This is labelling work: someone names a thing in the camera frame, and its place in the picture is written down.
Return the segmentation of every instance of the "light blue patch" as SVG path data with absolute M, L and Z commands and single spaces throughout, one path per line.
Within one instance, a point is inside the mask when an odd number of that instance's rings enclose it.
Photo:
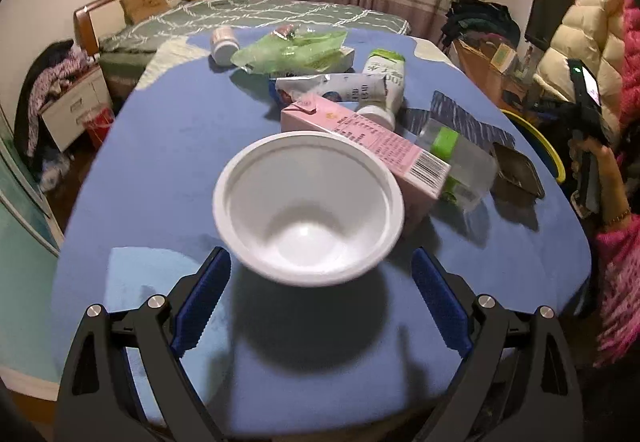
M 148 247 L 112 248 L 109 255 L 104 305 L 109 312 L 138 308 L 153 294 L 169 294 L 175 283 L 195 273 L 200 264 L 172 250 Z M 198 345 L 180 362 L 195 391 L 206 404 L 217 392 L 230 363 L 226 292 L 202 333 Z M 133 380 L 147 418 L 162 422 L 162 414 L 144 371 L 140 353 L 128 348 Z

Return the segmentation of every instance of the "metal screw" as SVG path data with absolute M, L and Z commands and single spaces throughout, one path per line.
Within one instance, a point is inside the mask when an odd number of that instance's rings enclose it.
M 164 305 L 164 296 L 156 294 L 155 296 L 150 297 L 146 304 L 151 308 L 160 308 Z
M 554 310 L 551 307 L 543 306 L 540 307 L 540 315 L 545 319 L 551 319 L 555 316 Z
M 86 314 L 89 317 L 96 317 L 100 312 L 102 312 L 102 307 L 100 305 L 91 305 L 87 310 Z
M 491 296 L 487 296 L 486 294 L 482 294 L 478 297 L 478 303 L 482 308 L 493 308 L 495 307 L 495 299 Z

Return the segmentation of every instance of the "yellow rim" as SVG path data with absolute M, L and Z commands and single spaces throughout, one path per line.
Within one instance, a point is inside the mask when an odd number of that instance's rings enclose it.
M 560 156 L 556 153 L 556 150 L 551 145 L 551 143 L 545 138 L 545 136 L 542 135 L 542 133 L 540 133 L 536 128 L 534 128 L 530 122 L 524 120 L 519 115 L 516 115 L 513 112 L 510 112 L 509 110 L 502 110 L 502 112 L 507 116 L 509 120 L 515 120 L 518 124 L 522 125 L 524 128 L 529 130 L 536 137 L 536 139 L 540 141 L 540 144 L 542 144 L 542 146 L 545 147 L 546 152 L 550 155 L 551 159 L 554 161 L 554 164 L 556 164 L 556 169 L 558 170 L 558 176 L 556 177 L 556 182 L 558 182 L 559 184 L 564 182 L 564 179 L 566 178 L 566 173 L 564 172 L 564 166 L 562 165 Z

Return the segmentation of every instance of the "cream puffer jacket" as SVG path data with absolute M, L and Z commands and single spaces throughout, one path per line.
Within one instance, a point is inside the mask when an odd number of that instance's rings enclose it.
M 562 18 L 534 79 L 559 99 L 575 101 L 567 58 L 581 59 L 596 76 L 602 117 L 616 144 L 620 135 L 620 92 L 625 54 L 624 0 L 577 0 Z

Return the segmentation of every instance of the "red bucket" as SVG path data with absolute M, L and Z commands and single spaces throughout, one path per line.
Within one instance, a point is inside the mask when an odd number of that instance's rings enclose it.
M 113 110 L 106 104 L 101 104 L 82 116 L 82 125 L 89 134 L 95 149 L 100 149 L 114 120 Z

